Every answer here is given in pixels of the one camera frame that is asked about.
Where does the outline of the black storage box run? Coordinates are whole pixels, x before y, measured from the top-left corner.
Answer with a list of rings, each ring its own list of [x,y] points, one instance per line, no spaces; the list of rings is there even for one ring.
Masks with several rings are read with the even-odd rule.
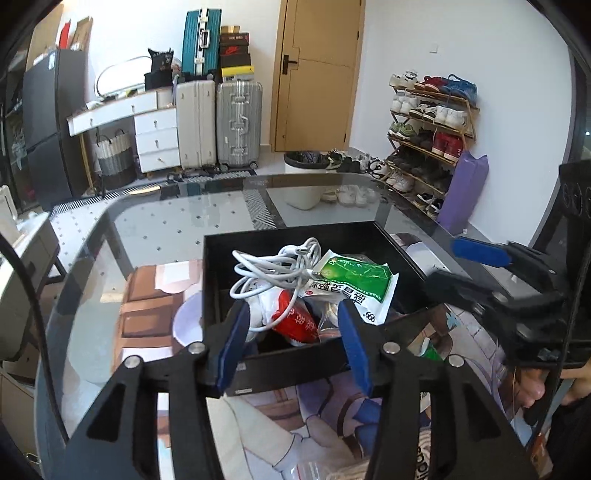
[[[249,334],[249,344],[225,392],[254,394],[301,385],[348,370],[335,309],[349,298],[363,320],[399,344],[408,344],[436,304],[425,293],[425,276],[394,238],[375,222],[339,223],[209,235],[204,239],[205,326],[221,323],[238,282],[234,251],[267,256],[287,245],[315,238],[322,247],[318,272],[298,294],[297,308],[311,316],[311,328],[294,334],[283,321],[266,332]]]

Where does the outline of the black handbag on desk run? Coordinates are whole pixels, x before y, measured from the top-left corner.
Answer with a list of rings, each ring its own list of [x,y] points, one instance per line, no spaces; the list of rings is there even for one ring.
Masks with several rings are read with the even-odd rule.
[[[144,74],[144,87],[146,91],[172,86],[172,60],[173,50],[159,52],[148,50],[151,67]]]

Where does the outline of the white suitcase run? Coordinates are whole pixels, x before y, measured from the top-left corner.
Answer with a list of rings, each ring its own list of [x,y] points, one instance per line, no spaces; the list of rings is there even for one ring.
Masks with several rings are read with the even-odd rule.
[[[197,80],[176,87],[176,123],[180,165],[201,170],[216,164],[215,83]]]

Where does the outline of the wooden shoe rack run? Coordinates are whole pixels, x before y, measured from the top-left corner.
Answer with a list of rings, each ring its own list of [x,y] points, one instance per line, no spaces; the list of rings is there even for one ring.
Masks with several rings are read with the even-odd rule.
[[[421,78],[414,70],[392,74],[393,147],[384,181],[436,219],[451,193],[461,156],[477,140],[477,84],[456,74]]]

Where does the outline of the adidas white laces bag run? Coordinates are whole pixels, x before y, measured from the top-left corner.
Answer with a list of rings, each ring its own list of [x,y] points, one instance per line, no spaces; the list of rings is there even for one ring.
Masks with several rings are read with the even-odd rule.
[[[293,479],[429,479],[431,473],[430,427],[421,427],[413,437],[415,446],[379,452],[369,459],[348,466],[329,466],[328,463],[308,461],[291,469]]]

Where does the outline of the grey side cabinet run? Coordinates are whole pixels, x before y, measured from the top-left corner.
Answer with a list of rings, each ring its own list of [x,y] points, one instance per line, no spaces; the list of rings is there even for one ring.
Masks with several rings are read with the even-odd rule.
[[[32,297],[39,297],[55,268],[59,242],[45,212],[1,232],[1,359],[17,359],[34,320]]]

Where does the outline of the yellow wooden door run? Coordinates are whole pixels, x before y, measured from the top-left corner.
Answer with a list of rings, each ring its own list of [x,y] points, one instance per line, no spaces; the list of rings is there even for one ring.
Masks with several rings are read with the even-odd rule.
[[[363,1],[280,4],[270,111],[273,151],[349,145],[364,22]]]

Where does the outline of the anime print table mat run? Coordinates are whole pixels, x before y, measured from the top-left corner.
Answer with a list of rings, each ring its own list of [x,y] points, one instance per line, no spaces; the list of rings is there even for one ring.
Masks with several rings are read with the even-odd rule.
[[[117,319],[114,360],[167,358],[202,336],[198,260],[143,266],[127,278]],[[428,313],[412,339],[440,340],[444,360],[471,366],[497,401],[508,393],[502,352],[470,314],[452,307]],[[266,392],[208,399],[215,448],[228,479],[292,479],[298,463],[348,466],[369,459],[378,437],[382,401],[363,394],[351,372]]]

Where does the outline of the stacked shoe boxes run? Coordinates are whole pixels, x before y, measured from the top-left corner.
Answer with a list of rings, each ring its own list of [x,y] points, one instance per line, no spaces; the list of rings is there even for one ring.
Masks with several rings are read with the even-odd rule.
[[[219,65],[223,82],[252,81],[254,67],[249,51],[249,32],[239,26],[222,26],[219,36]]]

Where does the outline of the purple bag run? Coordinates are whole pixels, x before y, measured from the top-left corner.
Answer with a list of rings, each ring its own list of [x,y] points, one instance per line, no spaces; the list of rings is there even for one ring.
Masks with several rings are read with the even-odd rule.
[[[456,165],[437,222],[452,235],[463,232],[478,203],[489,173],[488,156],[475,157],[468,150]]]

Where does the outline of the white trash bin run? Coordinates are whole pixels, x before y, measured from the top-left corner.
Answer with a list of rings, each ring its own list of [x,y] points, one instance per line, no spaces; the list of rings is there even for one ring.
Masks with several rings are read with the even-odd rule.
[[[284,173],[294,176],[294,184],[284,191],[284,201],[298,210],[308,211],[321,202],[325,188],[311,179],[328,172],[329,159],[318,151],[290,151],[283,154]]]

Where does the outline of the woven laundry basket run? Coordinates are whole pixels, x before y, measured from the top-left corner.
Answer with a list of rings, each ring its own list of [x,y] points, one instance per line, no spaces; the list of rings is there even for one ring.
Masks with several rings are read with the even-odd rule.
[[[95,139],[102,187],[115,190],[132,183],[137,175],[131,136],[118,129],[111,137],[97,134]]]

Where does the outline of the red white packet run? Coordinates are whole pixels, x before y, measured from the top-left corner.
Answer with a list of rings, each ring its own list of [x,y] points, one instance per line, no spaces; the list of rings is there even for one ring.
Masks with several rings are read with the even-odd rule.
[[[250,330],[247,340],[256,339],[257,335],[274,331],[291,345],[303,346],[318,342],[318,326],[301,299],[294,301],[286,317],[277,323],[276,320],[290,306],[291,292],[273,287],[247,300],[250,309]]]

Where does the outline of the green white snack packet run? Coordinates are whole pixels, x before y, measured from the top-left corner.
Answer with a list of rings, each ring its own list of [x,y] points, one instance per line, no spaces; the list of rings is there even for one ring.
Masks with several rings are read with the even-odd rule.
[[[399,274],[388,264],[376,263],[335,254],[329,250],[312,269],[311,279],[300,297],[338,305],[352,300],[363,321],[372,325],[385,323]]]

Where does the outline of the black refrigerator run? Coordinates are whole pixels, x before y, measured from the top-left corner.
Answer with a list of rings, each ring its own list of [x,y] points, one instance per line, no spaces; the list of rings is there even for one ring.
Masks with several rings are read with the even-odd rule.
[[[86,54],[57,49],[25,72],[23,126],[35,198],[45,211],[89,188],[80,141],[68,119],[85,106]]]

